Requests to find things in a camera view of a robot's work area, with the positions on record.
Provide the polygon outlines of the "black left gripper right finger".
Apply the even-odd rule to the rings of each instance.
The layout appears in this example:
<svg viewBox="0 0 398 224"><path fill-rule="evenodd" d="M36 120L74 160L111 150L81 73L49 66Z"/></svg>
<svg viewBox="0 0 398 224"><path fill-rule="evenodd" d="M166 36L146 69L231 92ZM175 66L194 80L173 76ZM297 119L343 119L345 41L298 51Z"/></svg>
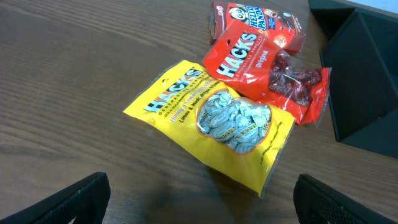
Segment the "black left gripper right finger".
<svg viewBox="0 0 398 224"><path fill-rule="evenodd" d="M397 224L308 174L300 174L293 194L301 224Z"/></svg>

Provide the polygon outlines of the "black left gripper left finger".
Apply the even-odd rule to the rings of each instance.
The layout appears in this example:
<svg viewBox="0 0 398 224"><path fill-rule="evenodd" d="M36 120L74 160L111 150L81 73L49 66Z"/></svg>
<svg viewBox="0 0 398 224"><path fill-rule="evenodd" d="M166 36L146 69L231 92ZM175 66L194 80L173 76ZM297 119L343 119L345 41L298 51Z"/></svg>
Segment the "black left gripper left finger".
<svg viewBox="0 0 398 224"><path fill-rule="evenodd" d="M1 220L10 224L101 224L111 196L108 176L95 172Z"/></svg>

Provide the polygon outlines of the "red Hello Panda box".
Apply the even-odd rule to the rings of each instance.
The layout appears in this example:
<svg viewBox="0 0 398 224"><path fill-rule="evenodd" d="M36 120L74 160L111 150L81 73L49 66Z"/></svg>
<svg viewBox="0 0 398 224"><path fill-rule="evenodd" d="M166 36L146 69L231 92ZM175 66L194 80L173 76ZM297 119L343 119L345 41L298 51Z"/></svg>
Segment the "red Hello Panda box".
<svg viewBox="0 0 398 224"><path fill-rule="evenodd" d="M210 6L210 44L213 45L235 20L256 28L289 54L296 54L303 47L306 34L297 16L263 7L221 1L214 1Z"/></svg>

